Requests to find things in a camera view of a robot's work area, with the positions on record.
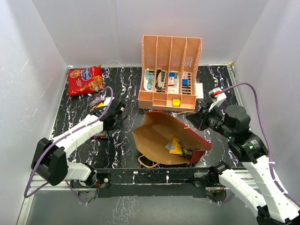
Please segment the purple brown candy packet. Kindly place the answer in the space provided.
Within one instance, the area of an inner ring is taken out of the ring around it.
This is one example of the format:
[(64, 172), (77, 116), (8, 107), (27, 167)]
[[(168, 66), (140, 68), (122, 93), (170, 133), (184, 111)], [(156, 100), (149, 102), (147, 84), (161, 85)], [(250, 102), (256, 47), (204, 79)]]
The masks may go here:
[(105, 97), (103, 96), (97, 96), (95, 97), (90, 103), (89, 103), (89, 106), (90, 106), (90, 111), (93, 111), (95, 110), (96, 108), (99, 108), (103, 105), (105, 101)]

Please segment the red paper bag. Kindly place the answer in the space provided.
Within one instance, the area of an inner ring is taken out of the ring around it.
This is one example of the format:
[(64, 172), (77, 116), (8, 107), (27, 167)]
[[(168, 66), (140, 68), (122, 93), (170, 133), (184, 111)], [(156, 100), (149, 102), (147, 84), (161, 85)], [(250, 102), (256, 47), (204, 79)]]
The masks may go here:
[[(163, 111), (146, 112), (143, 125), (134, 129), (132, 133), (138, 151), (156, 164), (197, 163), (207, 151), (211, 150), (208, 141), (183, 122)], [(191, 160), (169, 153), (165, 146), (171, 142), (171, 135), (176, 136), (185, 149), (194, 150)]]

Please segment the red cookie snack bag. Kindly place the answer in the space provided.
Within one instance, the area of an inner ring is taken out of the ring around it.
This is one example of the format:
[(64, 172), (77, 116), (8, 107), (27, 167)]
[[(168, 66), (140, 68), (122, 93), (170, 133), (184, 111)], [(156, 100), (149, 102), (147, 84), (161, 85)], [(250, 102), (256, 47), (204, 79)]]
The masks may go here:
[(67, 80), (68, 96), (95, 93), (105, 88), (100, 65), (71, 69)]

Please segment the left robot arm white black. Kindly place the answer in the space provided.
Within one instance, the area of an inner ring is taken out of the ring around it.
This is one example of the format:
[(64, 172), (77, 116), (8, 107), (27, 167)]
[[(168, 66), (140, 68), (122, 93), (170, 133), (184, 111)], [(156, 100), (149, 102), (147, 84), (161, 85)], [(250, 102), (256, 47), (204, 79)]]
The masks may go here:
[(116, 99), (110, 106), (102, 106), (91, 111), (81, 122), (67, 132), (52, 138), (42, 138), (36, 147), (31, 169), (50, 185), (62, 181), (78, 180), (86, 187), (96, 184), (96, 170), (84, 163), (68, 161), (70, 155), (94, 135), (112, 130), (121, 121), (126, 104)]

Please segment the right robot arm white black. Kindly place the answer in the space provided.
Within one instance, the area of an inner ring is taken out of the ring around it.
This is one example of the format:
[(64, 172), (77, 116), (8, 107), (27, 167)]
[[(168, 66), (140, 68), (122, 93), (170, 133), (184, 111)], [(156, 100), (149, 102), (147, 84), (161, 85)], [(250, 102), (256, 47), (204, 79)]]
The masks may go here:
[(209, 104), (203, 104), (187, 119), (198, 130), (211, 128), (227, 138), (229, 148), (251, 174), (258, 190), (249, 186), (223, 161), (210, 167), (212, 185), (230, 189), (252, 211), (260, 225), (300, 223), (300, 208), (278, 188), (275, 173), (270, 168), (269, 152), (261, 138), (250, 131), (250, 116), (244, 107), (230, 105), (222, 115)]

